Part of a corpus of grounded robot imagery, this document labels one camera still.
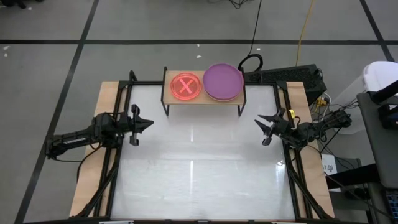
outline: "red x mark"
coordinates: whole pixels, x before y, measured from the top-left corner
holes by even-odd
[[[187,90],[189,94],[192,94],[192,91],[188,86],[189,86],[189,84],[191,84],[193,82],[193,80],[189,80],[188,83],[185,83],[184,80],[182,80],[182,78],[181,78],[180,82],[183,85],[183,87],[180,90],[180,93],[182,93],[184,90]]]

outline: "black cable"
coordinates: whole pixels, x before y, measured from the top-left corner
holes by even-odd
[[[255,69],[255,72],[260,71],[261,68],[262,68],[262,65],[263,65],[263,63],[264,63],[263,60],[262,60],[261,55],[259,55],[259,54],[251,54],[251,50],[253,49],[253,45],[254,45],[254,38],[256,37],[257,24],[258,24],[258,22],[259,22],[261,3],[262,3],[262,0],[260,0],[259,9],[258,9],[258,11],[257,11],[256,26],[254,27],[254,33],[253,33],[253,38],[252,38],[252,40],[251,40],[250,51],[249,51],[249,53],[248,53],[248,56],[246,56],[246,57],[239,63],[239,65],[238,65],[238,70],[239,70],[239,71],[242,71],[242,65],[243,65],[243,63],[244,63],[247,59],[252,58],[252,57],[256,57],[256,58],[258,58],[258,59],[260,60],[260,64],[259,64],[259,66]]]
[[[325,148],[329,145],[329,143],[331,142],[331,140],[333,140],[333,138],[335,138],[335,136],[337,135],[337,133],[339,132],[341,130],[341,128],[339,128],[338,130],[337,130],[337,132],[335,132],[334,134],[333,134],[333,136],[331,137],[331,139],[325,144],[325,146],[322,148],[322,150],[321,150],[321,153],[323,152],[323,150],[325,150]]]
[[[313,114],[311,114],[311,115],[321,115],[320,113],[318,113],[318,112],[312,112]],[[319,122],[319,120],[318,120],[318,118],[314,118],[312,121],[316,121],[316,122]]]
[[[252,38],[252,40],[251,40],[251,46],[250,46],[250,51],[249,51],[248,55],[251,54],[251,50],[253,49],[254,38],[256,37],[256,32],[257,32],[257,23],[259,22],[261,3],[262,3],[262,0],[260,0],[259,9],[258,9],[258,11],[257,11],[256,25],[254,26],[253,38]]]
[[[310,147],[310,148],[313,148],[314,150],[316,150],[316,152],[317,153],[319,153],[319,155],[320,155],[320,157],[321,157],[321,160],[322,160],[322,154],[320,153],[320,151],[317,149],[317,148],[315,148],[315,147],[313,147],[313,146],[310,146],[310,145],[306,145],[306,147]]]
[[[340,108],[338,108],[337,111],[339,111],[339,110],[353,109],[353,108],[359,107],[358,104],[357,104],[357,105],[354,105],[355,103],[358,103],[358,101],[354,101],[354,102],[352,102],[352,103],[350,103],[350,104],[348,104],[348,105],[346,105],[346,106],[342,106],[342,105],[336,104],[336,103],[330,104],[329,106],[338,105],[338,106],[340,106]],[[329,112],[328,114],[325,115],[325,117],[328,116],[328,115],[331,115],[333,112],[334,112],[334,111]]]
[[[230,1],[230,3],[235,7],[235,9],[240,9],[241,6],[242,6],[244,3],[248,2],[249,0],[241,0],[240,2],[234,2],[233,0],[229,0],[229,1]]]
[[[367,203],[365,200],[363,200],[361,197],[357,196],[354,192],[350,191],[349,189],[347,189],[343,184],[339,183],[337,180],[331,178],[326,172],[324,172],[325,175],[334,183],[338,184],[342,189],[346,190],[347,192],[349,192],[351,195],[353,195],[355,198],[357,198],[358,200],[360,200],[361,202],[367,204],[368,206],[370,206],[371,208],[375,209],[375,211],[379,212],[382,215],[385,215],[386,217],[390,218],[391,220],[395,221],[394,217],[390,216],[388,213],[383,212],[382,210],[376,208],[374,205],[371,205],[370,203]]]
[[[317,102],[312,103],[312,106],[310,108],[310,111],[312,111],[313,107],[317,104]]]
[[[319,113],[318,113],[318,119],[317,119],[317,121],[320,120],[320,116],[321,116],[321,106],[319,106]]]
[[[301,122],[301,118],[299,116],[295,116],[294,118],[298,118],[298,122],[296,124],[296,127],[297,127],[300,124],[300,122]]]
[[[355,166],[352,165],[352,163],[350,163],[348,160],[343,159],[341,157],[336,156],[331,149],[329,149],[329,147],[325,148],[326,152],[329,152],[332,156],[334,156],[337,159],[337,162],[344,168],[346,168],[347,170],[351,170],[350,168],[346,167],[345,165],[343,165],[340,161],[345,161],[346,163],[348,163],[353,169],[355,169]]]
[[[81,162],[81,161],[69,161],[69,160],[56,159],[56,158],[51,158],[51,159],[59,162]]]
[[[321,126],[321,128],[319,129],[319,133],[318,133],[318,135],[319,135],[319,141],[321,141],[321,142],[327,142],[327,136],[326,136],[326,133],[323,131],[323,127],[325,126],[325,125],[327,125],[328,123],[332,123],[332,122],[334,122],[334,121],[328,121],[328,122],[326,122],[326,123],[324,123],[322,126]]]
[[[77,167],[76,182],[78,182],[78,180],[79,180],[81,165],[83,165],[84,161],[85,161],[87,158],[89,158],[92,154],[94,154],[94,152],[96,152],[96,151],[98,151],[98,149],[95,149],[95,150],[92,151],[91,153],[87,154],[87,156],[85,156],[85,157],[80,161],[79,167]]]

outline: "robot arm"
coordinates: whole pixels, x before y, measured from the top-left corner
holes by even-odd
[[[133,117],[119,113],[115,120],[112,113],[101,113],[93,118],[91,125],[81,131],[55,135],[47,141],[46,155],[56,159],[69,149],[99,143],[99,147],[117,147],[123,140],[124,133],[132,132],[130,143],[138,146],[137,133],[142,133],[154,122],[139,117],[137,105],[131,106]]]
[[[254,120],[267,137],[263,140],[262,145],[268,146],[272,140],[272,135],[279,136],[282,140],[287,141],[294,147],[305,147],[308,142],[320,139],[325,135],[325,131],[331,128],[346,128],[351,125],[351,118],[343,110],[331,112],[331,114],[319,123],[302,123],[297,124],[293,129],[291,124],[283,119],[285,109],[281,108],[277,114],[273,116],[259,115],[260,118],[268,122],[273,122],[271,127],[266,126],[258,120]]]

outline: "wooden board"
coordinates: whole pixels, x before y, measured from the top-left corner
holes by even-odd
[[[307,97],[305,95],[303,84],[301,82],[288,82],[287,87],[290,104],[292,109],[295,111],[295,114],[301,117],[302,122],[311,122],[311,115],[308,109]],[[105,111],[113,111],[117,89],[118,82],[102,83],[95,115]],[[310,145],[318,149],[316,142],[311,142]],[[91,151],[92,149],[90,147],[86,148],[86,154],[90,153]],[[104,152],[104,149],[99,149],[98,152],[89,157],[82,165],[80,178],[76,187],[73,204],[70,211],[71,216],[76,215],[78,212],[80,212],[97,190],[100,181],[100,173],[103,166]],[[327,214],[334,217],[333,207],[331,205],[326,179],[323,175],[322,160],[320,159],[319,153],[315,152],[314,149],[312,149],[311,147],[305,147],[301,152],[301,156],[308,190],[327,212]],[[305,217],[305,207],[302,200],[303,196],[299,189],[297,189],[297,193],[300,214],[301,217]],[[104,193],[103,206],[101,206],[102,209],[100,212],[101,215],[104,214],[107,195],[107,192]]]
[[[278,92],[279,92],[280,107],[286,108],[284,92],[282,89],[279,89]],[[288,113],[284,114],[285,120],[288,120],[287,115],[288,115]],[[295,157],[294,151],[290,150],[290,158],[293,159],[294,157]],[[293,161],[292,163],[293,163],[294,170],[296,170],[296,172],[297,172],[296,161]],[[306,218],[307,216],[305,214],[304,197],[303,197],[303,194],[301,193],[299,187],[297,186],[297,184],[295,184],[295,190],[297,192],[297,203],[298,203],[298,211],[300,212],[300,217]]]
[[[118,93],[119,82],[103,82],[99,91],[98,101],[94,116],[104,112],[113,112],[116,94]],[[85,155],[93,149],[86,147]],[[73,198],[70,216],[76,215],[90,201],[100,184],[101,171],[105,157],[105,148],[100,148],[86,159],[80,169],[75,196]]]
[[[205,71],[166,71],[165,81],[164,81],[164,93],[163,102],[165,105],[176,105],[176,104],[202,104],[202,105],[243,105],[244,95],[243,91],[234,99],[229,101],[217,101],[211,98],[206,91],[202,88],[201,92],[197,97],[192,100],[179,100],[174,97],[171,93],[170,83],[175,76],[181,73],[192,73],[196,75],[200,81],[203,80],[203,75]]]
[[[301,122],[312,122],[311,113],[308,108],[307,96],[302,82],[287,82],[287,92],[289,94],[290,106],[294,110],[296,116],[301,118]],[[318,149],[316,141],[310,142],[308,145]],[[310,191],[315,200],[324,209],[324,211],[334,217],[333,206],[330,200],[330,194],[328,186],[326,184],[326,178],[323,173],[322,160],[319,152],[316,152],[311,147],[305,147],[301,150],[301,158],[303,162],[303,170],[305,175],[305,181],[307,183],[307,189]],[[305,217],[305,213],[302,213],[300,206],[300,214]]]

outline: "white label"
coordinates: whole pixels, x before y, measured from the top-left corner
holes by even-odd
[[[336,160],[333,155],[322,154],[322,165],[323,171],[328,175],[336,174]],[[338,189],[329,189],[329,191],[341,192],[340,188]]]

